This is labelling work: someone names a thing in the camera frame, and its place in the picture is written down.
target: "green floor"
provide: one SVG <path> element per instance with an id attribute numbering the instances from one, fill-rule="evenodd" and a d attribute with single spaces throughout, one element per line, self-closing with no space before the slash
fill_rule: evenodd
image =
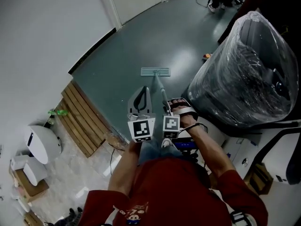
<path id="1" fill-rule="evenodd" d="M 208 0 L 198 0 L 206 5 Z M 237 8 L 212 14 L 195 0 L 169 0 L 143 12 L 111 36 L 73 73 L 88 98 L 124 138 L 127 101 L 148 86 L 157 114 L 156 134 L 162 129 L 162 97 L 152 78 L 140 77 L 141 67 L 169 67 L 162 78 L 167 96 L 179 97 L 199 68 L 205 53 L 215 51 L 218 39 Z"/>

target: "blue jeans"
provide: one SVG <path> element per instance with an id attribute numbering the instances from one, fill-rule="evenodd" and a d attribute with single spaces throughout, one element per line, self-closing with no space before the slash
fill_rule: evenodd
<path id="1" fill-rule="evenodd" d="M 162 148 L 155 139 L 148 142 L 143 142 L 141 145 L 138 165 L 141 165 L 148 160 L 167 156 L 182 157 L 183 155 L 174 146 L 166 146 Z"/>

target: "wooden platform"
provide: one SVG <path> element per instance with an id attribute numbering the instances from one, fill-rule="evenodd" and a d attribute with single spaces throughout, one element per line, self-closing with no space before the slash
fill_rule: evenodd
<path id="1" fill-rule="evenodd" d="M 111 133 L 102 116 L 74 82 L 65 88 L 62 95 L 63 99 L 56 110 L 67 110 L 68 115 L 58 117 L 86 157 L 90 157 L 105 140 L 123 149 L 120 139 Z"/>

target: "mop head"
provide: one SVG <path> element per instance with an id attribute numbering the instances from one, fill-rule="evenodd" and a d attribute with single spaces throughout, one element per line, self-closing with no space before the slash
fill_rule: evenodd
<path id="1" fill-rule="evenodd" d="M 153 77 L 155 74 L 158 76 L 170 76 L 169 68 L 159 68 L 159 67 L 142 67 L 141 68 L 141 76 Z"/>

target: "plastic-wrapped object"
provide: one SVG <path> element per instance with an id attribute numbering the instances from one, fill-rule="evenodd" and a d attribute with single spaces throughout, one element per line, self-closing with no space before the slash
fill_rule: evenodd
<path id="1" fill-rule="evenodd" d="M 248 128 L 284 119 L 299 90 L 297 59 L 258 12 L 239 18 L 188 88 L 194 107 L 220 122 Z"/>

